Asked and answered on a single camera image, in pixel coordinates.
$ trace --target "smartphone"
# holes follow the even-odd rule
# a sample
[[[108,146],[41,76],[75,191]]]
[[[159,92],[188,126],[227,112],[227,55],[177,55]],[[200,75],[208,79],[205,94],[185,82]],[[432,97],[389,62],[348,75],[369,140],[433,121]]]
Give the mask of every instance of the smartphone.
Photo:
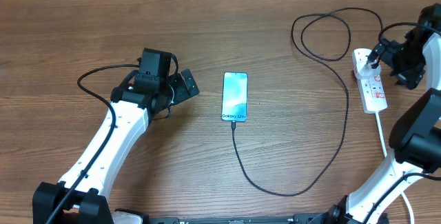
[[[246,121],[248,74],[226,72],[223,75],[222,120]]]

